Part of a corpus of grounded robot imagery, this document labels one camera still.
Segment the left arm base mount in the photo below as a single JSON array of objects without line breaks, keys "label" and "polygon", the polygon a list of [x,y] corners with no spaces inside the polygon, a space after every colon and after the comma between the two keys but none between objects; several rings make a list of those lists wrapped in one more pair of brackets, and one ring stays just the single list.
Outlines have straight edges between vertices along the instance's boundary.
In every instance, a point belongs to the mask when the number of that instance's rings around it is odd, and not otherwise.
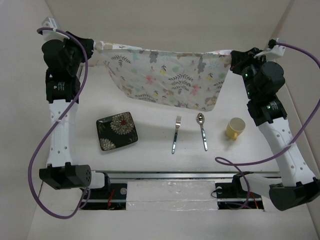
[{"label": "left arm base mount", "polygon": [[104,186],[93,188],[87,192],[81,202],[81,210],[126,210],[127,183],[112,183],[110,177],[104,173]]}]

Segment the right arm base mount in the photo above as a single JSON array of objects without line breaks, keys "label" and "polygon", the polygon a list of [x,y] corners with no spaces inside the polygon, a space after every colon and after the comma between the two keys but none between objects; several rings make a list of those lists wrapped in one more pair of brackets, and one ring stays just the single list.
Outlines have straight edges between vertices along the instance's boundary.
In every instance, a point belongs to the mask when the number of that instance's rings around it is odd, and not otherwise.
[{"label": "right arm base mount", "polygon": [[233,176],[231,182],[215,183],[215,190],[211,197],[217,200],[219,210],[263,210],[262,197],[259,194],[248,192],[242,189],[240,173]]}]

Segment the silver spoon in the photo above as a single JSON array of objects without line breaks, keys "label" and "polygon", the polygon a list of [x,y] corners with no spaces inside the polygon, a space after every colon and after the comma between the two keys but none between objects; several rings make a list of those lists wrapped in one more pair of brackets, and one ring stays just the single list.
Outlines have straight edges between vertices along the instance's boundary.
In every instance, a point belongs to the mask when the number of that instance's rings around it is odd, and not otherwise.
[{"label": "silver spoon", "polygon": [[204,129],[205,117],[201,112],[198,113],[198,115],[196,116],[196,122],[200,126],[204,150],[208,151],[208,144],[207,144],[206,133]]}]

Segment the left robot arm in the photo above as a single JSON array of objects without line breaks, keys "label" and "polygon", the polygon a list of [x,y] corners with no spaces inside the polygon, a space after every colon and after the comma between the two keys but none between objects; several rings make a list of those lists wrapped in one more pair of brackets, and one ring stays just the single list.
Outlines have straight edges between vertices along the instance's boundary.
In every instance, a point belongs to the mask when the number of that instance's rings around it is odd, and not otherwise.
[{"label": "left robot arm", "polygon": [[41,50],[47,65],[45,90],[52,126],[47,166],[39,170],[39,177],[55,190],[91,188],[98,197],[107,198],[112,191],[108,177],[79,164],[75,150],[79,94],[85,84],[78,71],[91,58],[94,41],[50,27],[38,32],[45,40]]}]

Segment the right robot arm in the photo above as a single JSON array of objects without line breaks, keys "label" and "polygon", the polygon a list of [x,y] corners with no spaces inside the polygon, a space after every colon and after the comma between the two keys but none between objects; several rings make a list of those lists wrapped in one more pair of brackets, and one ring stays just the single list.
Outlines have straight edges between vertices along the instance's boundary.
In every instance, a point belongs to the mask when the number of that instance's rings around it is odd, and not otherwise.
[{"label": "right robot arm", "polygon": [[253,172],[233,176],[231,191],[237,197],[248,192],[269,198],[274,207],[285,211],[309,203],[320,195],[320,181],[310,170],[293,137],[287,113],[277,97],[285,84],[284,70],[252,48],[230,53],[230,70],[242,76],[249,102],[248,112],[265,137],[280,171],[280,180]]}]

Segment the aluminium front rail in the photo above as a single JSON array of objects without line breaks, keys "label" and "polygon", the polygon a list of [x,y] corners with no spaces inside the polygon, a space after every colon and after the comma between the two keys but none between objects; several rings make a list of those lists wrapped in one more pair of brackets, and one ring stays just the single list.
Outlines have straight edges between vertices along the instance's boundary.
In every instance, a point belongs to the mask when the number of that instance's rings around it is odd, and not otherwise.
[{"label": "aluminium front rail", "polygon": [[231,172],[195,172],[195,171],[107,171],[99,170],[113,180],[143,181],[143,180],[213,180],[232,179],[237,173]]}]

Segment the black floral square plate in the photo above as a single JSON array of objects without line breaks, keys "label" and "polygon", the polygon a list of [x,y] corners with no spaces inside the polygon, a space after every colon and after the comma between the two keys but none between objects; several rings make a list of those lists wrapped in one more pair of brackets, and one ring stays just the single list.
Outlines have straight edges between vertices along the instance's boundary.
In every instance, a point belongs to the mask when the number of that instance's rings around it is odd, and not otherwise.
[{"label": "black floral square plate", "polygon": [[138,134],[130,112],[107,116],[96,121],[102,151],[122,148],[138,141]]}]

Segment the yellow mug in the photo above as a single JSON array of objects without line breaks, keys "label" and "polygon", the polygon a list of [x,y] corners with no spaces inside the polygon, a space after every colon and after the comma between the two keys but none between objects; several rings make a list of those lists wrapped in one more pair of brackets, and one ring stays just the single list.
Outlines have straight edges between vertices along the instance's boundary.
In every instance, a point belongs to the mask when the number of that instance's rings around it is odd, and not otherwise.
[{"label": "yellow mug", "polygon": [[245,128],[246,123],[244,120],[239,117],[234,117],[228,122],[225,133],[230,139],[235,141]]}]

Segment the silver fork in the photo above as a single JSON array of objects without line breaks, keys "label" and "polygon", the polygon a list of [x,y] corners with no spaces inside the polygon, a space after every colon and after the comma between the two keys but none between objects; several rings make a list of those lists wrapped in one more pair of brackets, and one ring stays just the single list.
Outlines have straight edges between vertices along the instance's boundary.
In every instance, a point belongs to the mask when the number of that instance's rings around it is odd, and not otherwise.
[{"label": "silver fork", "polygon": [[174,138],[173,138],[172,149],[171,149],[172,154],[176,152],[178,132],[181,126],[181,120],[182,120],[182,117],[178,115],[175,120],[175,132],[174,132]]}]

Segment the floral animal print cloth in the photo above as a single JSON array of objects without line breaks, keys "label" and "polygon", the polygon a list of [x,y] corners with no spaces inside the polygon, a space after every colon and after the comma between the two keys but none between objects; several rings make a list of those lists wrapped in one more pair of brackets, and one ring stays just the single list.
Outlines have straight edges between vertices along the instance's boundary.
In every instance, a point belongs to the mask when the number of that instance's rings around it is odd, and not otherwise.
[{"label": "floral animal print cloth", "polygon": [[170,52],[94,42],[110,78],[132,99],[212,111],[231,65],[230,50]]}]

